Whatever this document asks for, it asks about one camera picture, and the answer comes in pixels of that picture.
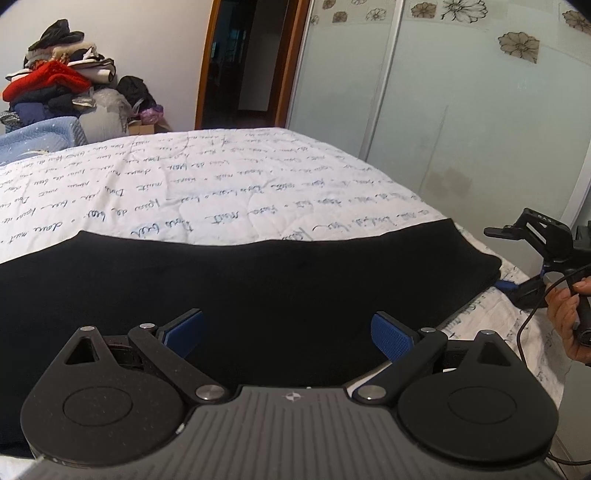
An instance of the black cable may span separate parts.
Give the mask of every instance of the black cable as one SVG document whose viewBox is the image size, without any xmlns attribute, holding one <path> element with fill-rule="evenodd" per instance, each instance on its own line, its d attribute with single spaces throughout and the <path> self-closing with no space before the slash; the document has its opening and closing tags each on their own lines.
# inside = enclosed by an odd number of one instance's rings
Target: black cable
<svg viewBox="0 0 591 480">
<path fill-rule="evenodd" d="M 526 367 L 527 367 L 527 362 L 525 361 L 525 354 L 523 352 L 523 347 L 521 346 L 521 333 L 523 332 L 523 330 L 525 329 L 527 324 L 530 322 L 530 320 L 533 318 L 534 314 L 540 308 L 542 303 L 544 303 L 544 299 L 546 297 L 546 292 L 552 290 L 553 288 L 556 288 L 562 282 L 574 277 L 577 273 L 581 273 L 583 270 L 585 270 L 586 268 L 589 268 L 589 267 L 591 267 L 591 263 L 588 263 L 587 265 L 584 265 L 581 268 L 578 268 L 577 270 L 569 273 L 568 275 L 564 275 L 561 279 L 555 281 L 554 283 L 552 283 L 551 286 L 544 289 L 544 291 L 542 292 L 542 295 L 540 296 L 540 300 L 535 305 L 535 307 L 531 311 L 531 313 L 527 316 L 527 318 L 525 319 L 525 321 L 523 322 L 521 327 L 519 327 L 519 330 L 517 330 L 517 338 L 516 338 L 517 349 L 519 350 L 519 356 L 521 357 L 521 361 L 524 363 L 524 365 Z M 572 460 L 563 460 L 562 458 L 556 458 L 550 452 L 548 452 L 548 455 L 546 455 L 546 457 L 548 457 L 550 460 L 555 461 L 556 463 L 561 463 L 562 465 L 572 465 L 572 466 L 591 465 L 591 460 L 583 460 L 582 462 L 573 462 Z"/>
<path fill-rule="evenodd" d="M 591 460 L 585 460 L 583 462 L 573 462 L 572 460 L 562 460 L 562 458 L 556 458 L 551 453 L 546 455 L 546 457 L 548 457 L 550 460 L 555 461 L 556 463 L 562 463 L 562 465 L 583 466 L 583 465 L 589 465 L 591 463 Z"/>
</svg>

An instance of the frosted glass door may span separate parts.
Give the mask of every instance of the frosted glass door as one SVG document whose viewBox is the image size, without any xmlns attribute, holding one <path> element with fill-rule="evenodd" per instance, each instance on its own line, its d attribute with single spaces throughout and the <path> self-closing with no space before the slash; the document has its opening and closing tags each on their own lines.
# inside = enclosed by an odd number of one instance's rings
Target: frosted glass door
<svg viewBox="0 0 591 480">
<path fill-rule="evenodd" d="M 552 0 L 407 2 L 369 163 L 539 268 L 482 230 L 564 212 L 591 138 L 590 34 Z"/>
<path fill-rule="evenodd" d="M 359 155 L 394 0 L 314 0 L 289 129 Z"/>
</svg>

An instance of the metal screw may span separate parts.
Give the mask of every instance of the metal screw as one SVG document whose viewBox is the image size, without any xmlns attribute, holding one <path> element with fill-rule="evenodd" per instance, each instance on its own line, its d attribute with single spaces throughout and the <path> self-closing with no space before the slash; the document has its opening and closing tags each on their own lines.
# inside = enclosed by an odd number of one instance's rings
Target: metal screw
<svg viewBox="0 0 591 480">
<path fill-rule="evenodd" d="M 218 398 L 221 398 L 225 392 L 226 391 L 219 385 L 202 385 L 195 390 L 195 395 L 202 400 L 217 400 Z"/>
<path fill-rule="evenodd" d="M 386 396 L 386 389 L 379 385 L 364 385 L 358 388 L 357 394 L 365 400 L 379 400 Z"/>
</svg>

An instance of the red cloth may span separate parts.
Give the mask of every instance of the red cloth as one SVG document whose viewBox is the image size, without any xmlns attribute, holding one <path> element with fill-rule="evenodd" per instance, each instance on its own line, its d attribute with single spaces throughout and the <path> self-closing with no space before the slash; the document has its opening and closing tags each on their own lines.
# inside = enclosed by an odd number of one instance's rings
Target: red cloth
<svg viewBox="0 0 591 480">
<path fill-rule="evenodd" d="M 74 69 L 59 61 L 48 61 L 34 72 L 8 85 L 2 92 L 5 102 L 12 102 L 17 96 L 25 92 L 50 87 L 54 84 L 68 87 L 73 93 L 82 93 L 92 84 Z"/>
</svg>

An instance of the bed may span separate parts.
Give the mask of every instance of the bed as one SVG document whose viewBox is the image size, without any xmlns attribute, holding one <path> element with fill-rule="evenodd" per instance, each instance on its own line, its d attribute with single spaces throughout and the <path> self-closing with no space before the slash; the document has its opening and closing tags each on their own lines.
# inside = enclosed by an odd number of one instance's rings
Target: bed
<svg viewBox="0 0 591 480">
<path fill-rule="evenodd" d="M 0 167 L 0 262 L 81 230 L 202 245 L 375 236 L 444 216 L 384 173 L 279 128 L 119 138 Z M 493 253 L 469 232 L 476 248 Z M 501 278 L 527 277 L 503 260 Z M 526 314 L 495 288 L 442 329 L 497 331 L 516 350 Z M 532 373 L 560 403 L 570 361 L 542 312 L 523 335 Z M 0 458 L 0 479 L 26 462 Z"/>
</svg>

